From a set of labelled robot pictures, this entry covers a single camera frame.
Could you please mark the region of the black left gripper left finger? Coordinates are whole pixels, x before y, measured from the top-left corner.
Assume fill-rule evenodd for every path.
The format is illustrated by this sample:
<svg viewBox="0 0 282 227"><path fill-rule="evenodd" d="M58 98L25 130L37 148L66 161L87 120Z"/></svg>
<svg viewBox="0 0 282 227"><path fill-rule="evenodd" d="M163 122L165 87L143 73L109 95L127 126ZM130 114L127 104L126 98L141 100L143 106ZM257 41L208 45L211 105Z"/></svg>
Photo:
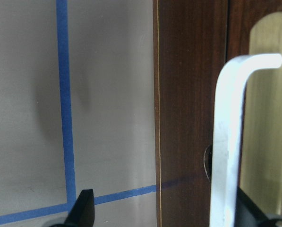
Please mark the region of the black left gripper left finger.
<svg viewBox="0 0 282 227"><path fill-rule="evenodd" d="M94 225L93 189L82 190L64 222L65 227L92 227Z"/></svg>

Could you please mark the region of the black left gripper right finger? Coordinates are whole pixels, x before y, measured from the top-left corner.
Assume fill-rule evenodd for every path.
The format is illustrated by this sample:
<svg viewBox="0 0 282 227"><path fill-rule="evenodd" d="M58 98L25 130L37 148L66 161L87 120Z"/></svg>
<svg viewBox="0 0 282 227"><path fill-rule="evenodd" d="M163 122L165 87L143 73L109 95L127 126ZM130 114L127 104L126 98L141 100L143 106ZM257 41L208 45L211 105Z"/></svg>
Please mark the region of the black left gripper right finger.
<svg viewBox="0 0 282 227"><path fill-rule="evenodd" d="M237 190L235 227L272 227L271 221L240 189Z"/></svg>

